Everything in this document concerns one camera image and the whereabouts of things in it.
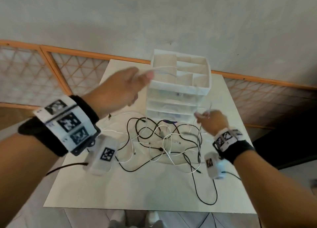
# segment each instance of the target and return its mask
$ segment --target hand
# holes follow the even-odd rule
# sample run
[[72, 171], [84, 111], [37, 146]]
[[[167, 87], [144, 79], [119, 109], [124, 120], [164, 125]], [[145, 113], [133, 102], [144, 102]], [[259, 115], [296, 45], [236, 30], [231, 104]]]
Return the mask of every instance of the hand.
[[154, 77], [153, 71], [135, 77], [138, 71], [137, 67], [120, 70], [82, 98], [100, 119], [125, 106], [131, 106], [137, 100], [138, 92]]
[[196, 112], [194, 115], [197, 118], [197, 123], [201, 123], [204, 130], [213, 136], [218, 134], [220, 130], [229, 127], [227, 117], [220, 110], [206, 111], [203, 114]]

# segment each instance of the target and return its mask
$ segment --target plastic case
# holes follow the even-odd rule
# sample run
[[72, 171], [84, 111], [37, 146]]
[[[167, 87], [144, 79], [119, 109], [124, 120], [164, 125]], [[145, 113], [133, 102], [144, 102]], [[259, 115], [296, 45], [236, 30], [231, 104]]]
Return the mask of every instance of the plastic case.
[[193, 114], [211, 88], [205, 57], [154, 50], [155, 72], [147, 90], [146, 115], [152, 119], [192, 122]]

